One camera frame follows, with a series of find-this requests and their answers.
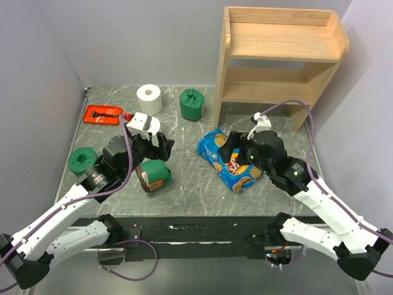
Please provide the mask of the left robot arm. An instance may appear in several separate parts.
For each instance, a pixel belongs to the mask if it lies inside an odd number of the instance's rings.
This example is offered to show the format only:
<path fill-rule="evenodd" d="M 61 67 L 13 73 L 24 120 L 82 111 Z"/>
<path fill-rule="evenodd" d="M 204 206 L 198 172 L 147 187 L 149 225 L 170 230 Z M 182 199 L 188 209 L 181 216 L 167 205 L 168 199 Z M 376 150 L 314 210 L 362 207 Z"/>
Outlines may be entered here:
<path fill-rule="evenodd" d="M 57 264 L 93 246 L 117 246 L 122 226 L 110 214 L 71 234 L 64 231 L 86 211 L 103 203 L 130 179 L 144 159 L 168 161 L 174 140 L 161 132 L 158 146 L 141 135 L 115 136 L 94 165 L 39 219 L 13 234 L 1 234 L 1 264 L 21 289 L 39 283 Z"/>

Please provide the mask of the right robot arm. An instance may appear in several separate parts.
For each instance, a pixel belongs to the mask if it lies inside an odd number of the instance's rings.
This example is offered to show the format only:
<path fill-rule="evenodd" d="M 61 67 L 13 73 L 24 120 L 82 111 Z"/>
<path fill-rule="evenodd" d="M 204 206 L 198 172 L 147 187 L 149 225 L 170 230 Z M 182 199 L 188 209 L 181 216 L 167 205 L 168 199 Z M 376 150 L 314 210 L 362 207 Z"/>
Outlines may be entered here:
<path fill-rule="evenodd" d="M 287 155 L 282 139 L 274 131 L 231 132 L 218 149 L 224 162 L 238 150 L 240 165 L 254 165 L 280 190 L 316 213 L 328 226 L 323 230 L 279 213 L 267 227 L 272 243 L 295 242 L 334 259 L 355 280 L 364 281 L 392 245 L 392 232 L 377 229 L 355 214 L 302 159 Z"/>

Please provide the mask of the white paper towel roll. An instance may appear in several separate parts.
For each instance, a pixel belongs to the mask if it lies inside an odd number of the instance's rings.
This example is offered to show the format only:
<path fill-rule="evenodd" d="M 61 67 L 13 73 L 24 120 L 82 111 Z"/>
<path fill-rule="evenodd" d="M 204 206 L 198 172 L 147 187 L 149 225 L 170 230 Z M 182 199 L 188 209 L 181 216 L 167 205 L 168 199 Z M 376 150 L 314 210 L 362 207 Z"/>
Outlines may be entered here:
<path fill-rule="evenodd" d="M 154 84 L 140 86 L 136 92 L 141 112 L 147 115 L 155 115 L 162 110 L 161 90 Z"/>

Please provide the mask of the green paper towel roll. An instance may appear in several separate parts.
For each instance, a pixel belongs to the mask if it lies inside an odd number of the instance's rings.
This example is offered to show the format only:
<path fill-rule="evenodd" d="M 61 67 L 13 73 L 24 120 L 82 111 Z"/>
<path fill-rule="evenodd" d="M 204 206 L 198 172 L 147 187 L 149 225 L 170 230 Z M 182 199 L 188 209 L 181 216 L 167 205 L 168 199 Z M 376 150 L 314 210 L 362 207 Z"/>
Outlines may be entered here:
<path fill-rule="evenodd" d="M 163 160 L 148 160 L 135 169 L 144 192 L 149 193 L 171 182 L 170 169 Z"/>

